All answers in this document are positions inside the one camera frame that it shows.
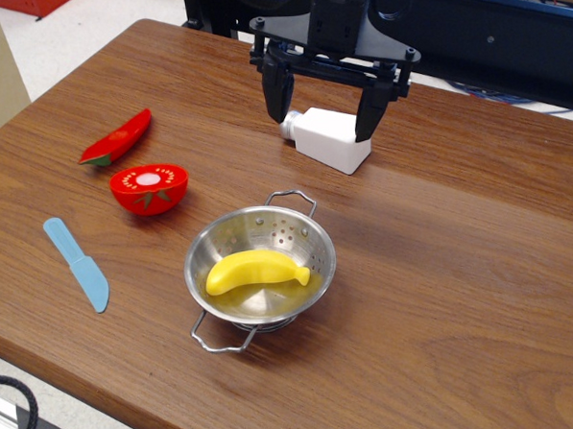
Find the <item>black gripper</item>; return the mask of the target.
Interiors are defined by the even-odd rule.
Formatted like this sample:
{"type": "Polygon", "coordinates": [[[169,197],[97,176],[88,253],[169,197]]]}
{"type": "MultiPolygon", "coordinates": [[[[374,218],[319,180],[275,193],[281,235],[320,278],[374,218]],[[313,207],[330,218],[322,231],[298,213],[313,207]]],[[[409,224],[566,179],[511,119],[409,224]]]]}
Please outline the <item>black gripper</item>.
{"type": "Polygon", "coordinates": [[[421,54],[375,28],[374,1],[310,0],[308,13],[250,20],[251,64],[262,75],[267,111],[275,122],[286,118],[296,75],[363,89],[357,143],[371,138],[389,100],[408,95],[421,54]]]}

